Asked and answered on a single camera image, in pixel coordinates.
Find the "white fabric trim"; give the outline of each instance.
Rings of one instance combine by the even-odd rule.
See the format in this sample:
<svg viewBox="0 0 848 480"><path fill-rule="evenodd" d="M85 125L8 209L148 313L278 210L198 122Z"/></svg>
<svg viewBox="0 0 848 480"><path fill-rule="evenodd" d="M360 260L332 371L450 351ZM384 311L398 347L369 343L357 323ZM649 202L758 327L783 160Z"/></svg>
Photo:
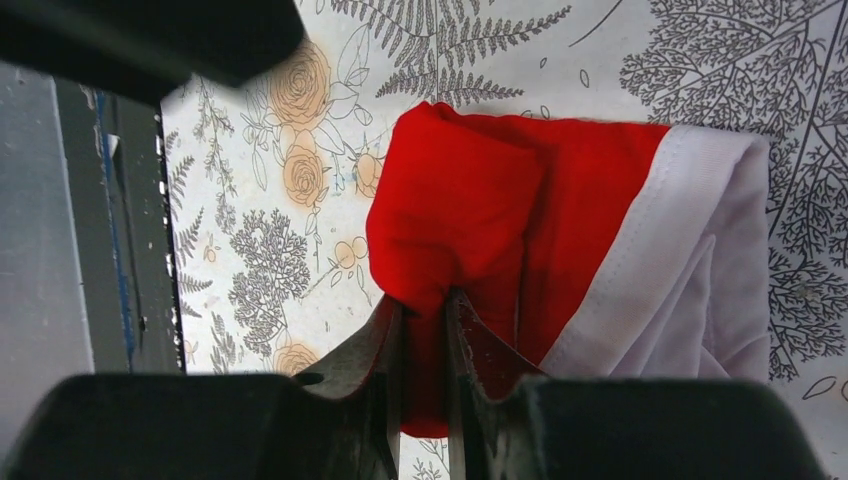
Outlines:
<svg viewBox="0 0 848 480"><path fill-rule="evenodd" d="M700 374L765 380L767 169L768 144L759 136L673 127L660 142L645 185L585 299L540 367L556 376ZM680 295L691 305L678 308ZM703 302L692 301L699 295ZM717 321L716 311L722 316ZM734 315L741 317L741 326L732 323ZM694 316L702 321L691 328L677 325L673 337L657 336L668 322ZM652 322L660 325L648 328ZM716 333L716 328L726 331ZM662 347L665 341L660 350L667 356L680 335L690 333L698 335L700 345L686 346L690 351L680 361L652 361L633 351L646 343L649 350ZM702 359L705 354L715 362Z"/></svg>

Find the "blue tape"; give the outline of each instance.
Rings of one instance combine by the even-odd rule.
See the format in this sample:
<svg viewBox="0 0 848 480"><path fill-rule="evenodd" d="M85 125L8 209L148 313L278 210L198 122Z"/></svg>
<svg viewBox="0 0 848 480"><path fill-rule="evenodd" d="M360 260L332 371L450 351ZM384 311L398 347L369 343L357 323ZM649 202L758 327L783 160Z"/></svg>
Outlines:
<svg viewBox="0 0 848 480"><path fill-rule="evenodd" d="M112 255L115 258L115 270L118 273L118 294L121 300L121 321L124 327L124 343L127 352L127 365L130 373L133 371L133 353L135 352L135 334L132 328L132 315L130 314L130 291L127 276L121 262L121 246L118 242L118 229L115 226L115 214L112 210L112 155L109 148L109 136L103 125L103 108L106 103L105 96L98 91L95 94L95 105L97 107L97 127L100 134L100 147L103 150L103 174L106 177L106 202L109 212L109 226L112 229Z"/></svg>

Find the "red fabric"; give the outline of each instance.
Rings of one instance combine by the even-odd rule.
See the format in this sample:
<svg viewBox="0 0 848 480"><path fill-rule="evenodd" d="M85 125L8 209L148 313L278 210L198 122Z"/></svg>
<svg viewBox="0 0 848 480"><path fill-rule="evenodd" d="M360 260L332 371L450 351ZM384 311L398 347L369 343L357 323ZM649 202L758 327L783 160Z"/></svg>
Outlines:
<svg viewBox="0 0 848 480"><path fill-rule="evenodd" d="M482 320L538 364L586 295L667 131L461 116L427 103L400 118L366 231L375 281L410 312L404 432L447 435L448 289L462 287Z"/></svg>

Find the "folded garment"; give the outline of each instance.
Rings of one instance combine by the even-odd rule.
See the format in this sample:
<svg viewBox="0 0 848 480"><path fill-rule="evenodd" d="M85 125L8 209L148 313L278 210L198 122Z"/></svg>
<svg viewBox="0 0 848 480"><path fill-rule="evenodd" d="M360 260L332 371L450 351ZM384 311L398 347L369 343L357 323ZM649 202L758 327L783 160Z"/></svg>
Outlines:
<svg viewBox="0 0 848 480"><path fill-rule="evenodd" d="M554 376L766 380L767 163L700 127L404 114L366 225L410 312L403 430L447 434L452 286Z"/></svg>

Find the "floral tablecloth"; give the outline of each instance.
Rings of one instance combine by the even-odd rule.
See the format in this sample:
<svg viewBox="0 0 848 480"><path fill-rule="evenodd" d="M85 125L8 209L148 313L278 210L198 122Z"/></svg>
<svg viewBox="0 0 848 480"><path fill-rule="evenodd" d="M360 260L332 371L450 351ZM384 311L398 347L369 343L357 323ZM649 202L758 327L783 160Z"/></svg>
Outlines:
<svg viewBox="0 0 848 480"><path fill-rule="evenodd" d="M163 104L189 373L292 374L362 325L380 296L365 216L392 126L423 99L754 131L773 140L772 384L848 477L848 1L300 8L309 41L246 92L195 79ZM402 455L402 478L449 475L444 440Z"/></svg>

